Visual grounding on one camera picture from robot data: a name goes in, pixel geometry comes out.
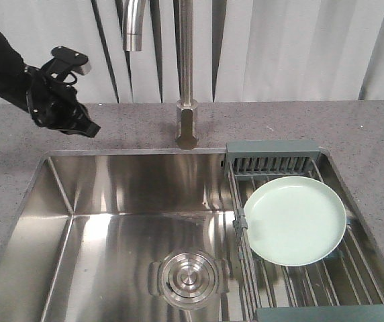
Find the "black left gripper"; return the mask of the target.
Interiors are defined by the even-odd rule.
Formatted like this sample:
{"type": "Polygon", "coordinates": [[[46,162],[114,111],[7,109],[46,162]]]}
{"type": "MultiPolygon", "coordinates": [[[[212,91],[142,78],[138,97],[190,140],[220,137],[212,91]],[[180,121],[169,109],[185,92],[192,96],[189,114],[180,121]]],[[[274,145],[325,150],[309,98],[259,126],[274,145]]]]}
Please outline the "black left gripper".
{"type": "Polygon", "coordinates": [[[30,86],[26,91],[28,111],[39,127],[95,137],[101,129],[91,121],[87,110],[77,101],[77,90],[38,68],[26,67],[30,86]]]}

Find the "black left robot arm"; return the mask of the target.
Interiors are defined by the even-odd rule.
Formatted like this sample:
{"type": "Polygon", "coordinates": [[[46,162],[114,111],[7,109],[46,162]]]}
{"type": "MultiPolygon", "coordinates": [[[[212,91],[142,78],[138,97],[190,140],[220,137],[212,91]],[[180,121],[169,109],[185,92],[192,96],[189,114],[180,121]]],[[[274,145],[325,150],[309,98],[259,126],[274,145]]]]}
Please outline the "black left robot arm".
{"type": "Polygon", "coordinates": [[[89,58],[64,46],[51,54],[39,68],[26,64],[0,32],[0,97],[28,113],[38,127],[95,137],[100,127],[77,101],[74,87],[78,75],[90,71],[89,58]]]}

